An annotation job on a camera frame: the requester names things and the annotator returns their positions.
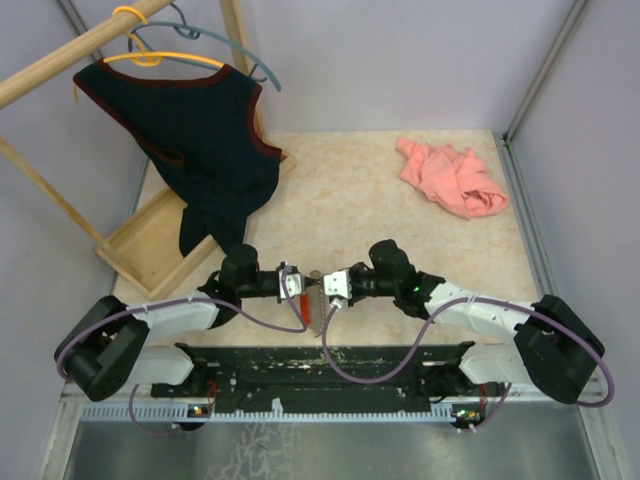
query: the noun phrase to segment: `clothes hanger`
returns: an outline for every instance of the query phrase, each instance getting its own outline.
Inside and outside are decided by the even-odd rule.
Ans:
[[[239,45],[238,43],[229,40],[228,38],[223,37],[222,35],[219,35],[217,33],[211,32],[209,30],[206,30],[204,28],[199,28],[199,27],[194,27],[192,25],[187,24],[186,22],[186,17],[184,15],[184,12],[182,11],[182,9],[180,7],[178,7],[175,4],[170,4],[171,7],[176,10],[178,12],[178,14],[180,15],[180,19],[182,21],[182,23],[175,23],[175,22],[143,22],[143,25],[138,25],[137,27],[135,27],[134,29],[131,30],[130,32],[130,36],[127,35],[128,37],[128,49],[129,51],[133,51],[133,44],[134,42],[137,44],[138,48],[140,50],[145,50],[152,52],[153,48],[151,47],[151,45],[149,45],[149,43],[147,43],[138,33],[139,30],[143,29],[143,28],[147,28],[147,27],[172,27],[180,36],[187,38],[189,40],[197,40],[198,38],[200,38],[200,35],[205,35],[207,37],[211,37],[214,40],[218,40],[226,45],[229,45],[231,48],[234,48],[238,51],[240,51],[243,55],[246,55],[247,57],[249,57],[253,62],[253,67],[251,68],[251,71],[249,72],[248,76],[252,77],[253,74],[255,73],[255,71],[257,70],[258,67],[260,67],[264,73],[266,74],[265,78],[260,78],[260,79],[256,79],[254,78],[253,80],[256,82],[264,82],[267,79],[271,80],[271,83],[273,84],[273,86],[276,88],[277,91],[281,91],[282,90],[282,86],[280,85],[280,82],[278,81],[278,79],[276,78],[275,74],[271,71],[271,69],[257,56],[254,55],[252,52],[250,52],[249,50],[247,50],[246,48],[244,48],[242,45]],[[179,61],[181,63],[188,63],[191,65],[200,65],[197,63],[193,63],[189,60],[183,60],[180,58],[173,58],[173,60],[175,61]],[[212,67],[208,67],[207,65],[201,65],[205,68],[212,68]]]
[[[114,11],[113,11],[113,15],[120,13],[120,12],[129,12],[134,14],[135,16],[137,16],[142,23],[144,24],[148,24],[149,20],[147,20],[147,18],[140,13],[137,9],[130,7],[130,6],[121,6],[121,7],[117,7]],[[103,59],[102,61],[104,63],[110,63],[110,62],[115,62],[118,60],[125,60],[125,59],[129,59],[129,60],[133,60],[133,62],[140,66],[140,67],[155,67],[157,65],[160,65],[160,63],[162,62],[163,58],[182,58],[182,59],[188,59],[188,60],[195,60],[198,62],[202,62],[208,65],[213,65],[216,66],[218,68],[222,68],[224,66],[223,62],[220,62],[218,60],[214,60],[212,58],[208,58],[208,57],[204,57],[202,55],[195,55],[192,53],[182,53],[182,52],[149,52],[147,51],[147,49],[145,48],[145,46],[142,44],[141,41],[138,40],[138,38],[128,32],[125,34],[130,40],[136,42],[138,48],[140,49],[140,52],[136,52],[136,53],[124,53],[124,54],[120,54],[120,55],[113,55],[111,57],[107,57],[105,59]]]

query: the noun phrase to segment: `dark vest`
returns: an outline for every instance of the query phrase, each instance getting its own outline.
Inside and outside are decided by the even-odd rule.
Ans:
[[[101,60],[74,82],[126,128],[186,203],[180,252],[207,234],[226,252],[242,243],[247,217],[278,185],[282,151],[254,128],[262,87],[225,65],[195,80],[144,80]]]

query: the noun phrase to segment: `cable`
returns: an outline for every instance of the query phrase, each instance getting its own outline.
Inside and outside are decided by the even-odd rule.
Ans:
[[[138,419],[136,418],[136,414],[133,410],[133,399],[136,396],[136,392],[138,391],[138,387],[140,385],[136,385],[133,387],[133,390],[131,391],[131,395],[129,395],[129,418],[131,419],[131,421],[133,422],[133,424],[138,427],[140,430],[142,430],[145,433],[148,433],[149,435],[153,435],[156,437],[170,437],[172,435],[177,435],[178,433],[180,433],[179,429],[173,429],[173,430],[151,430],[147,427],[145,427],[144,425],[142,425]]]
[[[484,407],[487,406],[487,386],[482,384],[480,385],[480,410],[484,410]]]
[[[282,275],[282,285],[284,288],[284,279],[285,279],[285,275]],[[278,325],[271,325],[270,323],[266,323],[263,322],[262,320],[259,320],[257,318],[255,318],[254,316],[248,314],[247,312],[241,310],[240,308],[236,307],[234,304],[229,303],[229,302],[225,302],[224,300],[219,300],[217,298],[180,298],[177,300],[167,300],[166,302],[160,302],[160,303],[156,303],[153,305],[146,305],[146,306],[142,306],[142,307],[136,307],[136,308],[129,308],[127,310],[124,310],[122,312],[118,312],[115,313],[113,315],[110,315],[102,320],[100,320],[99,322],[94,323],[93,325],[91,325],[89,328],[87,328],[86,330],[83,330],[82,332],[80,332],[78,335],[76,335],[75,337],[73,337],[73,339],[71,339],[71,341],[69,341],[69,343],[67,343],[67,345],[62,349],[62,351],[60,352],[60,355],[58,356],[58,360],[56,362],[56,369],[58,371],[58,375],[60,375],[62,378],[64,378],[65,380],[70,380],[69,375],[67,375],[67,373],[64,371],[64,363],[65,360],[67,358],[67,355],[69,354],[69,352],[71,351],[71,349],[73,347],[75,347],[78,343],[80,343],[81,341],[83,341],[85,338],[87,338],[89,335],[91,335],[93,332],[95,332],[96,330],[101,329],[102,327],[104,327],[105,325],[108,325],[109,323],[115,322],[116,320],[119,320],[123,317],[126,317],[127,315],[135,315],[137,313],[143,313],[143,312],[147,312],[147,311],[155,311],[155,310],[162,310],[163,308],[167,308],[167,307],[173,307],[175,305],[184,305],[185,303],[211,303],[214,305],[219,305],[222,307],[226,307],[230,310],[233,310],[234,312],[242,315],[243,317],[245,317],[247,320],[250,320],[251,322],[260,325],[262,327],[265,328],[269,328],[271,330],[277,330],[279,332],[285,332],[285,333],[304,333],[307,331],[307,325],[304,321],[304,318],[302,318],[302,315],[300,315],[300,312],[298,311],[297,308],[295,308],[295,304],[293,303],[293,300],[291,298],[291,296],[289,295],[289,292],[286,288],[284,288],[284,294],[285,297],[287,298],[287,301],[289,302],[289,305],[291,306],[291,308],[293,309],[294,313],[296,314],[296,316],[298,317],[298,319],[300,320],[300,323],[302,325],[302,328],[289,328],[289,327],[280,327]]]
[[[507,308],[507,309],[510,309],[510,310],[515,310],[517,312],[525,313],[527,315],[535,317],[538,320],[542,320],[543,322],[547,323],[548,325],[550,325],[552,328],[554,328],[558,332],[562,333],[563,335],[566,335],[571,340],[576,342],[581,348],[583,348],[587,352],[587,354],[600,367],[600,370],[602,370],[602,373],[604,374],[604,377],[605,377],[605,379],[607,381],[607,395],[602,400],[598,400],[597,402],[592,402],[592,403],[578,401],[578,402],[576,402],[576,405],[578,405],[580,407],[596,408],[596,407],[604,407],[605,405],[608,405],[609,403],[611,403],[611,400],[613,400],[613,397],[615,395],[615,384],[614,384],[614,381],[613,381],[613,375],[611,374],[611,371],[609,370],[607,365],[604,363],[604,361],[602,360],[602,358],[600,357],[598,352],[596,352],[594,350],[594,348],[591,345],[589,345],[585,340],[583,340],[578,335],[576,335],[571,330],[569,330],[567,327],[565,327],[564,325],[561,325],[560,323],[556,322],[552,318],[549,318],[548,316],[546,316],[546,315],[544,315],[544,314],[542,314],[540,312],[536,312],[535,310],[532,310],[530,308],[521,307],[520,305],[514,305],[512,303],[505,302],[505,301],[502,301],[502,300],[495,300],[493,298],[477,297],[477,298],[474,299],[474,301],[477,302],[477,303],[484,303],[484,304],[487,304],[487,305],[495,305],[495,306],[498,306],[498,307],[503,307],[503,308]],[[333,357],[331,356],[331,352],[329,350],[329,344],[328,344],[328,341],[327,341],[327,337],[328,337],[328,332],[329,332],[329,324],[331,323],[331,320],[333,319],[333,316],[335,315],[336,311],[338,310],[337,307],[333,307],[331,309],[331,311],[329,312],[329,315],[327,315],[327,319],[326,319],[326,322],[325,322],[325,325],[324,325],[324,329],[322,330],[322,350],[324,351],[324,355],[327,358],[327,362],[329,363],[329,365],[331,365],[331,368],[333,368],[333,370],[338,375],[340,375],[342,378],[345,378],[345,379],[347,379],[347,380],[349,380],[351,382],[359,383],[359,384],[362,384],[362,385],[373,385],[373,384],[376,384],[376,383],[382,383],[382,382],[385,382],[385,381],[393,378],[400,371],[402,371],[402,369],[404,369],[404,367],[407,366],[407,364],[411,361],[411,358],[413,357],[413,355],[416,353],[416,350],[418,349],[418,346],[420,345],[420,341],[422,340],[422,337],[424,337],[424,334],[426,333],[427,328],[429,328],[429,326],[438,317],[438,315],[440,315],[442,312],[444,312],[445,310],[447,310],[447,309],[449,309],[449,308],[451,308],[451,307],[453,307],[455,305],[459,305],[461,303],[467,303],[467,302],[469,302],[469,298],[467,298],[467,297],[455,298],[455,299],[453,299],[453,300],[441,305],[440,307],[438,307],[429,316],[427,321],[425,321],[424,325],[420,329],[420,332],[418,332],[418,336],[416,337],[416,340],[413,342],[413,345],[409,349],[409,352],[404,357],[404,359],[400,362],[400,364],[396,368],[391,370],[389,373],[387,373],[385,375],[381,375],[379,377],[360,378],[360,377],[356,377],[356,376],[350,375],[350,374],[346,373],[345,371],[343,371],[338,366],[338,364],[333,359]]]
[[[491,410],[491,413],[485,417],[485,419],[482,421],[482,423],[479,423],[478,425],[472,425],[471,427],[469,427],[468,430],[459,429],[458,432],[476,433],[481,428],[486,427],[487,424],[496,416],[496,414],[504,406],[504,404],[505,404],[505,402],[507,400],[507,397],[509,396],[509,392],[511,391],[511,386],[512,386],[511,383],[507,384],[506,388],[504,389],[504,393],[502,394],[502,397],[500,397],[500,400],[498,400],[498,403],[496,404],[496,406],[493,408],[493,410]]]
[[[214,381],[209,381],[207,384],[209,384],[209,391],[207,392],[207,406],[209,407],[209,416],[211,416],[213,413],[213,404],[218,398],[218,384]]]

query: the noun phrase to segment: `gray hanger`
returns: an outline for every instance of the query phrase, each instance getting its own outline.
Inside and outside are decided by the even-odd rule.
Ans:
[[[171,4],[171,6],[178,12],[178,14],[180,15],[180,19],[182,20],[182,23],[176,23],[176,22],[149,22],[146,25],[138,25],[137,27],[135,27],[133,30],[131,30],[131,34],[135,35],[136,37],[138,37],[138,39],[140,39],[140,42],[142,42],[142,44],[145,46],[145,48],[147,50],[149,50],[150,52],[154,51],[153,48],[151,47],[151,45],[149,45],[141,36],[138,32],[138,30],[141,30],[143,28],[147,28],[147,27],[172,27],[176,33],[178,33],[181,37],[189,39],[189,40],[197,40],[198,38],[200,38],[200,35],[205,35],[207,37],[211,37],[215,40],[218,40],[222,43],[225,43],[227,45],[229,45],[231,48],[235,48],[236,50],[242,52],[244,55],[246,55],[247,57],[249,57],[253,62],[254,65],[251,68],[251,71],[249,72],[249,76],[253,78],[253,75],[256,71],[256,69],[258,67],[260,67],[262,69],[262,71],[266,74],[266,77],[264,78],[253,78],[254,81],[256,82],[265,82],[266,80],[271,80],[271,83],[273,83],[273,86],[276,88],[277,91],[282,90],[282,86],[280,85],[280,82],[278,81],[278,79],[276,78],[275,74],[271,71],[271,69],[269,67],[267,67],[267,65],[260,60],[260,58],[258,58],[256,55],[254,55],[253,53],[251,53],[249,50],[247,50],[246,48],[244,48],[242,45],[237,44],[234,41],[229,40],[228,38],[223,37],[222,35],[218,35],[217,33],[211,32],[209,30],[205,30],[204,28],[199,28],[199,27],[194,27],[191,26],[189,24],[187,24],[184,12],[182,11],[182,9],[180,9],[180,7],[178,7],[175,4]],[[128,39],[128,49],[130,52],[133,51],[133,40],[132,39]],[[167,58],[167,60],[172,60],[175,62],[180,62],[180,63],[186,63],[189,65],[197,65],[203,68],[208,68],[211,70],[218,70],[217,67],[213,66],[213,65],[205,65],[202,64],[200,62],[197,61],[193,61],[193,60],[186,60],[186,59],[182,59],[182,58]]]

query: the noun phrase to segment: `red trim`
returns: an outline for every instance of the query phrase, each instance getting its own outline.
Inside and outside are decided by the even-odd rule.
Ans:
[[[121,78],[129,83],[145,87],[206,87],[221,82],[233,71],[233,67],[224,64],[216,73],[204,78],[193,78],[191,80],[153,80],[149,78],[131,77],[122,72],[118,72],[108,63],[104,63],[104,60],[98,60],[96,65],[115,77]]]
[[[273,145],[265,143],[260,138],[260,135],[258,135],[258,132],[256,132],[256,124],[254,122],[254,118],[256,113],[256,104],[258,103],[260,93],[262,93],[262,85],[256,83],[256,86],[253,87],[253,91],[251,92],[251,96],[249,97],[249,108],[247,109],[247,127],[249,127],[249,138],[251,139],[251,143],[253,143],[253,146],[258,152],[269,157],[281,159],[282,150],[278,147],[274,147]]]

